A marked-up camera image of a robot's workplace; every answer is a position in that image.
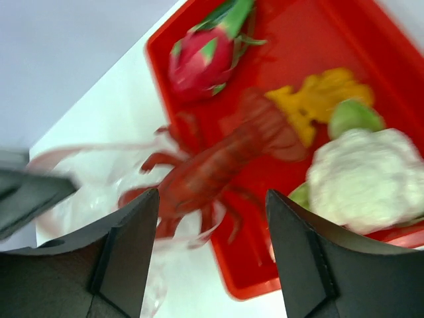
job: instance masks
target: white table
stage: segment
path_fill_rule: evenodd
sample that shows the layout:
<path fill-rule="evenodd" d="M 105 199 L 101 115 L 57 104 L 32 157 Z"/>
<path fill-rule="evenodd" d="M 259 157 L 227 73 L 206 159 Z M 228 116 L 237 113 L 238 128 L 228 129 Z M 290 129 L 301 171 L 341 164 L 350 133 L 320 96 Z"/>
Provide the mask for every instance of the white table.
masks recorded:
<path fill-rule="evenodd" d="M 30 150 L 31 156 L 63 145 L 148 142 L 166 123 L 144 57 L 148 37 L 185 2 L 179 1 Z M 409 36 L 424 47 L 420 0 L 380 0 Z M 157 317 L 285 317 L 280 291 L 236 301 L 225 290 L 210 244 L 187 252 L 168 270 L 169 290 Z"/>

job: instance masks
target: toy crayfish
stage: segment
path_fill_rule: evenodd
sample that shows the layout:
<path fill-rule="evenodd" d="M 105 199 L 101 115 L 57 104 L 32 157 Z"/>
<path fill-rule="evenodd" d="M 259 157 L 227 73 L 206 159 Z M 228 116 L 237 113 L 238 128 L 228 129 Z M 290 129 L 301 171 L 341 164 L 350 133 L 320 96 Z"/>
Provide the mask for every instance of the toy crayfish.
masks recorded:
<path fill-rule="evenodd" d="M 243 194 L 257 203 L 261 210 L 264 210 L 264 204 L 245 189 L 232 186 L 231 180 L 244 166 L 263 154 L 286 162 L 306 157 L 307 149 L 288 123 L 285 113 L 259 91 L 246 91 L 240 112 L 241 124 L 222 141 L 198 154 L 191 153 L 184 146 L 172 126 L 157 130 L 158 133 L 169 132 L 180 148 L 191 154 L 191 158 L 182 160 L 169 153 L 156 152 L 140 169 L 148 172 L 158 164 L 174 167 L 159 185 L 154 186 L 160 195 L 161 218 L 156 238 L 174 236 L 182 217 L 196 210 L 200 210 L 202 215 L 201 232 L 209 230 L 213 226 L 212 203 L 217 200 L 226 207 L 234 220 L 234 229 L 229 237 L 229 242 L 233 241 L 240 230 L 242 219 L 223 198 L 224 191 Z M 199 132 L 193 121 L 191 126 Z M 130 201 L 130 197 L 134 198 L 134 191 L 140 193 L 140 189 L 129 190 L 120 201 Z"/>

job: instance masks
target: white surface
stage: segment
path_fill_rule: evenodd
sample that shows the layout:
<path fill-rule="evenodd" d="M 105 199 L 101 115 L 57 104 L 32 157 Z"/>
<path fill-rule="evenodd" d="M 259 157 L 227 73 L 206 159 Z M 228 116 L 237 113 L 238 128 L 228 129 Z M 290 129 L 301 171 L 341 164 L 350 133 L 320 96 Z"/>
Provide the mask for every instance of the white surface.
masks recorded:
<path fill-rule="evenodd" d="M 153 131 L 164 124 L 166 118 L 144 59 L 144 44 L 183 2 L 181 0 L 156 23 L 33 146 L 31 156 L 57 146 L 82 142 L 146 142 L 152 138 Z M 398 5 L 404 2 L 408 7 L 415 5 L 414 15 L 406 19 L 409 28 L 422 26 L 424 7 L 421 8 L 421 0 L 398 0 Z M 157 318 L 286 316 L 280 291 L 245 302 L 230 298 L 220 279 L 210 244 L 182 255 L 167 274 L 170 287 Z"/>
<path fill-rule="evenodd" d="M 167 138 L 158 137 L 150 144 L 132 148 L 77 149 L 50 169 L 53 174 L 70 176 L 79 189 L 73 195 L 36 217 L 37 246 L 68 235 L 118 209 L 124 192 L 134 187 L 159 183 L 171 170 L 157 166 L 148 174 L 140 174 L 140 163 L 153 152 L 175 150 Z"/>

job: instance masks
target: black plastic part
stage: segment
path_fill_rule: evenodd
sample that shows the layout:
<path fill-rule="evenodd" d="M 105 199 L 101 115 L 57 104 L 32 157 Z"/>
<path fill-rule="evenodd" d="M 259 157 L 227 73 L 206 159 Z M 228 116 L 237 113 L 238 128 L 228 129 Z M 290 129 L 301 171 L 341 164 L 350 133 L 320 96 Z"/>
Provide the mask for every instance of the black plastic part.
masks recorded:
<path fill-rule="evenodd" d="M 0 169 L 25 169 L 28 163 L 28 149 L 0 148 Z"/>
<path fill-rule="evenodd" d="M 98 266 L 100 271 L 97 271 L 95 283 L 91 285 L 91 292 L 97 292 L 131 318 L 140 317 L 140 299 L 144 297 L 144 288 L 140 286 L 146 285 L 158 220 L 157 193 L 155 198 L 156 208 L 150 213 L 136 214 L 123 229 L 125 233 L 121 234 L 117 229 L 109 233 L 111 239 L 107 240 L 106 246 L 110 246 L 111 240 L 115 243 L 112 249 L 103 249 L 101 267 Z"/>
<path fill-rule="evenodd" d="M 68 178 L 0 169 L 0 240 L 75 191 Z"/>
<path fill-rule="evenodd" d="M 110 215 L 104 218 L 106 222 L 102 219 L 94 227 L 88 226 L 94 235 L 82 229 L 80 237 L 63 237 L 64 244 L 41 248 L 49 254 L 56 254 L 64 245 L 78 248 L 73 252 L 54 256 L 0 253 L 0 317 L 138 318 L 158 204 L 157 190 L 146 191 L 111 214 L 117 217 L 111 219 Z M 107 233 L 106 240 L 99 240 Z M 37 250 L 19 252 L 37 254 Z"/>
<path fill-rule="evenodd" d="M 274 190 L 266 208 L 288 318 L 424 317 L 424 252 L 356 235 Z"/>

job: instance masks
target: dragon fruit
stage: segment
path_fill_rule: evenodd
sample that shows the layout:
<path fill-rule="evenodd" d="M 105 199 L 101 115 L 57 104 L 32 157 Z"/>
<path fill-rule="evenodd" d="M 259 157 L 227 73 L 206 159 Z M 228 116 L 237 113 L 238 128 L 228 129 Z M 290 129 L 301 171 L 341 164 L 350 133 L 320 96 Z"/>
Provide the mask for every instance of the dragon fruit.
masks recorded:
<path fill-rule="evenodd" d="M 254 0 L 228 0 L 174 44 L 168 75 L 181 100 L 196 101 L 219 93 L 246 47 L 265 43 L 240 33 L 253 8 Z"/>

